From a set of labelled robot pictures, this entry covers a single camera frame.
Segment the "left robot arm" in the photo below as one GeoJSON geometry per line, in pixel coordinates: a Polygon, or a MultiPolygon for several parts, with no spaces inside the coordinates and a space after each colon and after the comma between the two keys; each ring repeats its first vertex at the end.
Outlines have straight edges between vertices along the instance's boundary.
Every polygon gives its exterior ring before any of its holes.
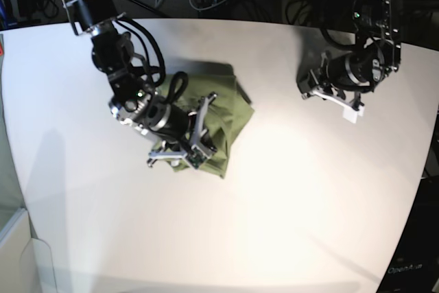
{"type": "Polygon", "coordinates": [[[320,33],[341,53],[320,55],[320,64],[297,79],[303,99],[318,97],[343,109],[345,119],[356,122],[363,116],[361,98],[372,93],[401,64],[401,0],[322,0],[318,10],[320,33]],[[355,40],[335,40],[329,33],[330,17],[336,9],[350,15],[355,40]]]}

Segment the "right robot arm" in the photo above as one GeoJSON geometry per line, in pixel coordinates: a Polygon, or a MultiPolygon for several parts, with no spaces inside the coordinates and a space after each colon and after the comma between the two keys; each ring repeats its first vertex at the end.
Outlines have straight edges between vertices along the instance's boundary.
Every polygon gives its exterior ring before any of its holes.
{"type": "Polygon", "coordinates": [[[159,139],[147,165],[167,161],[198,169],[207,162],[217,149],[204,119],[217,93],[201,97],[193,110],[182,109],[177,101],[189,85],[189,76],[175,73],[167,94],[158,92],[165,81],[165,60],[144,27],[119,14],[112,0],[61,1],[74,34],[91,37],[93,64],[106,74],[113,91],[109,102],[113,117],[143,136],[159,139]]]}

